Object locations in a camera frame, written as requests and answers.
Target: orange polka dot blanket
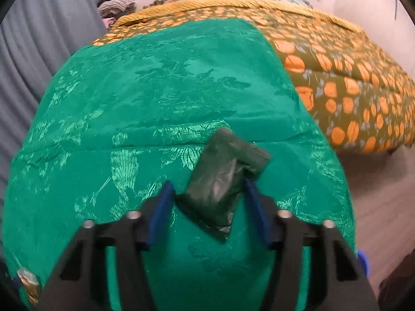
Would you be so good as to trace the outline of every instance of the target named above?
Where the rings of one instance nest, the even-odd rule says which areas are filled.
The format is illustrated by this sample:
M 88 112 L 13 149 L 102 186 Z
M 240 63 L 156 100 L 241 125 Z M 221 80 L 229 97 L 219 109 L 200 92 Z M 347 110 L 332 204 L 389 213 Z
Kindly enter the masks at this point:
M 304 7 L 260 0 L 204 0 L 204 5 L 186 7 L 181 1 L 145 9 L 121 18 L 93 45 L 196 20 L 242 18 L 273 45 L 333 148 L 369 153 L 412 145 L 415 84 L 359 27 Z

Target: pile of clothes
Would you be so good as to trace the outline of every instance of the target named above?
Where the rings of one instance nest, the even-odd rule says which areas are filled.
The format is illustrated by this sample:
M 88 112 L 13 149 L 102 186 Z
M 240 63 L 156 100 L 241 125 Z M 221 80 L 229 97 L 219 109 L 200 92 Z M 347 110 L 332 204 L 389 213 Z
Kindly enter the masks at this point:
M 133 13 L 136 4 L 135 0 L 100 0 L 97 7 L 102 21 L 108 29 L 121 16 Z

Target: olive green blanket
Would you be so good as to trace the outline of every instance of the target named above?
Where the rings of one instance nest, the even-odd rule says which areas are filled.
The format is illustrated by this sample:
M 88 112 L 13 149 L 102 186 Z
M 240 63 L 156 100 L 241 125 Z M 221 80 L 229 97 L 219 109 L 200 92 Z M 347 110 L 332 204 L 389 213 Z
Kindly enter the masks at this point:
M 243 20 L 206 20 L 85 47 L 58 71 L 12 162 L 3 230 L 11 273 L 27 267 L 45 283 L 83 220 L 119 219 L 166 179 L 182 192 L 223 126 L 272 154 L 257 182 L 264 194 L 303 220 L 333 219 L 354 247 L 342 168 L 273 48 Z M 109 292 L 119 310 L 114 254 Z M 144 257 L 159 311 L 257 310 L 273 259 L 242 200 L 226 243 L 175 208 L 167 237 Z

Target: crumpled plastic bag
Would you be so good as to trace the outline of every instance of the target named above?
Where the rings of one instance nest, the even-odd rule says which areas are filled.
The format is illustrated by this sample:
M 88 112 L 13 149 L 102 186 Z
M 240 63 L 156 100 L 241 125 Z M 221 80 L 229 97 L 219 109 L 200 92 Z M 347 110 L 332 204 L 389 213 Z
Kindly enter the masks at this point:
M 209 139 L 186 191 L 176 197 L 179 209 L 213 236 L 226 240 L 231 231 L 244 178 L 255 178 L 271 155 L 226 129 Z

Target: gold can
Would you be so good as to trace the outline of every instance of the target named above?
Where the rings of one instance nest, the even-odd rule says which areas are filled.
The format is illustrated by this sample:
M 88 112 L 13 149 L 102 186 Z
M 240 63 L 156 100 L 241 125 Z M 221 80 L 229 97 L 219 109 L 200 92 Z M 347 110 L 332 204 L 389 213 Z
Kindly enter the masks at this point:
M 26 268 L 20 268 L 17 271 L 17 276 L 20 278 L 24 289 L 26 291 L 27 299 L 33 306 L 37 305 L 40 296 L 40 284 L 35 274 L 31 273 Z

